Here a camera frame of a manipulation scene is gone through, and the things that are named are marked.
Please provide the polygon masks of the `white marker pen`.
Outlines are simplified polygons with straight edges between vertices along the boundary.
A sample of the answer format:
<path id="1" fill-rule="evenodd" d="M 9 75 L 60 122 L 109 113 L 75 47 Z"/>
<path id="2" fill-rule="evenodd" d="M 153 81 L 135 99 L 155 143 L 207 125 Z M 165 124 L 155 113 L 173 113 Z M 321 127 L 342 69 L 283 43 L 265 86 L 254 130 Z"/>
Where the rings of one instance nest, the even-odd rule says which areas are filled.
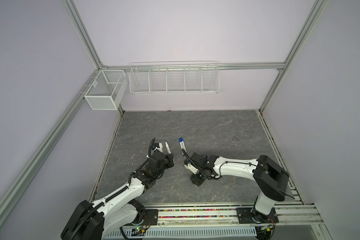
<path id="1" fill-rule="evenodd" d="M 167 142 L 165 142 L 165 145 L 166 145 L 167 153 L 168 153 L 168 154 L 171 154 L 171 150 L 170 150 L 169 144 L 168 144 Z"/>
<path id="2" fill-rule="evenodd" d="M 179 143 L 180 143 L 180 146 L 181 146 L 182 151 L 185 151 L 185 152 L 186 152 L 186 148 L 185 148 L 185 144 L 184 144 L 183 138 L 179 138 Z"/>

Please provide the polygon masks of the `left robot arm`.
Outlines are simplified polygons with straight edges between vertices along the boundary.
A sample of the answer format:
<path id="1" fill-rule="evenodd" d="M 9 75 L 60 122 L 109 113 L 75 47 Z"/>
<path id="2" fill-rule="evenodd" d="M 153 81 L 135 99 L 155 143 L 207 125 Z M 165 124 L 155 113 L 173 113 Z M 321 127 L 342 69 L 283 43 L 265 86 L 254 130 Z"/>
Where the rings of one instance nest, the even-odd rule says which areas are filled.
<path id="1" fill-rule="evenodd" d="M 143 221 L 145 207 L 136 198 L 150 189 L 166 169 L 174 166 L 174 155 L 154 151 L 133 171 L 126 184 L 90 203 L 79 203 L 62 230 L 62 240 L 102 240 L 120 227 Z"/>

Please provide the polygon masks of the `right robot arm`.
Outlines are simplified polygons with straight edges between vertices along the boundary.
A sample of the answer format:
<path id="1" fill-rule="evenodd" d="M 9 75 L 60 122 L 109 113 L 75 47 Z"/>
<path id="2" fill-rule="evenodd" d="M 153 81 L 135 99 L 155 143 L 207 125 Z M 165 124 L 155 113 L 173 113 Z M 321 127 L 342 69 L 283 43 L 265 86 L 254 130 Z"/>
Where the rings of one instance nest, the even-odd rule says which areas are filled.
<path id="1" fill-rule="evenodd" d="M 191 182 L 198 187 L 206 180 L 220 180 L 224 176 L 241 177 L 256 182 L 261 193 L 253 207 L 254 215 L 267 216 L 277 202 L 285 201 L 290 174 L 268 156 L 236 160 L 197 153 L 189 156 L 185 150 L 182 152 L 186 157 L 185 167 L 193 173 Z"/>

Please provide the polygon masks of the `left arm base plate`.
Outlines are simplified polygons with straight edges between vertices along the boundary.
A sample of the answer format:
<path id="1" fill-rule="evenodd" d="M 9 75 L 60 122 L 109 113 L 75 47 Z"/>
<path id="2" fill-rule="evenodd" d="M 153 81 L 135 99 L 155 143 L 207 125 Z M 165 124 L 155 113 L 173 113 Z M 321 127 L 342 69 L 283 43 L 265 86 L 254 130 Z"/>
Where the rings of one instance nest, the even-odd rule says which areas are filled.
<path id="1" fill-rule="evenodd" d="M 138 212 L 137 217 L 132 223 L 126 224 L 125 226 L 156 226 L 159 220 L 158 209 L 145 209 L 142 212 Z"/>

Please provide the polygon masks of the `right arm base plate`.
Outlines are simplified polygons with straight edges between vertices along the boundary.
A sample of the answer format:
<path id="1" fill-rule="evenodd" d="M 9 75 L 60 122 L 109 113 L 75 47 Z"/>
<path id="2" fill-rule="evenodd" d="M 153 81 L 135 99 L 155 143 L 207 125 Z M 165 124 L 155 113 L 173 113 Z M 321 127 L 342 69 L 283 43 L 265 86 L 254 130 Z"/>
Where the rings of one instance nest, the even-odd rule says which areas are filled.
<path id="1" fill-rule="evenodd" d="M 275 208 L 268 215 L 264 215 L 254 208 L 245 207 L 236 209 L 240 224 L 277 224 L 279 223 Z"/>

